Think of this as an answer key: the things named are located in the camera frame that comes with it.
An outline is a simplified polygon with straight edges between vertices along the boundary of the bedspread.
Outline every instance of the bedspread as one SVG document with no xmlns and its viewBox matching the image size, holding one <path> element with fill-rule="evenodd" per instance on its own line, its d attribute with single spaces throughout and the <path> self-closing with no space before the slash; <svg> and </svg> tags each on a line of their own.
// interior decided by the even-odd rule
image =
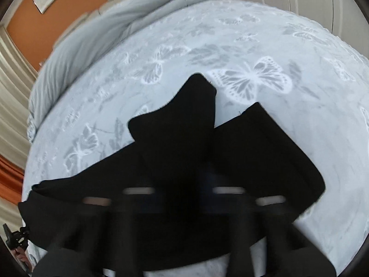
<svg viewBox="0 0 369 277">
<path fill-rule="evenodd" d="M 33 142 L 49 111 L 75 79 L 105 53 L 151 23 L 207 0 L 125 0 L 72 32 L 47 59 L 32 88 L 27 136 Z"/>
<path fill-rule="evenodd" d="M 326 192 L 296 224 L 340 273 L 369 231 L 368 65 L 293 13 L 236 0 L 187 7 L 129 37 L 71 85 L 31 147 L 23 200 L 33 184 L 75 175 L 131 143 L 128 120 L 160 108 L 200 72 L 218 91 L 215 126 L 259 101 L 321 172 Z M 226 257 L 163 276 L 212 276 L 225 266 Z"/>
</svg>

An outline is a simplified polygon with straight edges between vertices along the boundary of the orange curtain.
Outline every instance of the orange curtain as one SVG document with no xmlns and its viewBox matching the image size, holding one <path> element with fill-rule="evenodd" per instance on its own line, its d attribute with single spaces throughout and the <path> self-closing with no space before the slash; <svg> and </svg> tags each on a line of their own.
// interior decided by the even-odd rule
<svg viewBox="0 0 369 277">
<path fill-rule="evenodd" d="M 0 155 L 0 197 L 13 204 L 21 202 L 24 171 Z"/>
</svg>

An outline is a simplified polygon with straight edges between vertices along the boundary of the black cloth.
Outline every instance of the black cloth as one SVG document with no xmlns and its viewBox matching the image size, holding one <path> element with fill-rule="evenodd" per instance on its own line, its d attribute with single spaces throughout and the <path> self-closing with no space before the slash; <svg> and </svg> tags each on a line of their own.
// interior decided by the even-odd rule
<svg viewBox="0 0 369 277">
<path fill-rule="evenodd" d="M 20 267 L 13 255 L 10 254 L 6 244 L 0 237 L 0 273 L 1 276 L 28 277 L 28 274 Z"/>
<path fill-rule="evenodd" d="M 229 182 L 255 198 L 285 196 L 296 216 L 325 191 L 317 168 L 259 103 L 217 127 L 212 144 L 215 168 Z"/>
<path fill-rule="evenodd" d="M 286 203 L 267 205 L 262 209 L 267 276 L 337 276 L 327 257 L 290 222 Z"/>
<path fill-rule="evenodd" d="M 164 189 L 169 209 L 136 217 L 140 269 L 169 269 L 229 253 L 228 216 L 200 214 L 198 205 L 191 212 L 191 203 L 198 203 L 196 170 L 205 161 L 251 196 L 284 195 L 297 214 L 314 203 L 324 182 L 307 156 L 259 104 L 214 129 L 215 94 L 202 75 L 193 75 L 162 109 L 130 121 L 136 142 L 74 177 L 33 186 L 19 203 L 30 240 L 47 249 L 83 198 L 115 200 L 124 188 L 149 183 Z"/>
</svg>

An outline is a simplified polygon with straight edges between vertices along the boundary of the orange wall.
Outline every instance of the orange wall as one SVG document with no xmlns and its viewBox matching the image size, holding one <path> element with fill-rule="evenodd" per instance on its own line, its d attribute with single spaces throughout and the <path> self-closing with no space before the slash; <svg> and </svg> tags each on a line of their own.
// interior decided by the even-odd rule
<svg viewBox="0 0 369 277">
<path fill-rule="evenodd" d="M 52 46 L 63 31 L 80 15 L 98 9 L 107 0 L 55 0 L 41 14 L 33 0 L 23 0 L 7 30 L 32 66 L 39 70 L 39 63 L 52 52 Z"/>
</svg>

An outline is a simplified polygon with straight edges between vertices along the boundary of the bed sheet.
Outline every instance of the bed sheet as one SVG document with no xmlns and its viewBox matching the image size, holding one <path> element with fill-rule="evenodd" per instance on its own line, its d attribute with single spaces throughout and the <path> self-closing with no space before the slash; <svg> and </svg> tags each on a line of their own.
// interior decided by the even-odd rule
<svg viewBox="0 0 369 277">
<path fill-rule="evenodd" d="M 238 0 L 187 7 L 118 45 L 60 98 L 31 147 L 23 200 L 33 184 L 73 176 L 131 143 L 129 119 L 165 105 L 200 72 L 218 91 L 215 126 L 259 101 L 319 169 L 327 190 L 296 224 L 340 273 L 369 231 L 368 64 L 293 13 Z M 212 276 L 225 267 L 223 257 L 190 269 Z"/>
</svg>

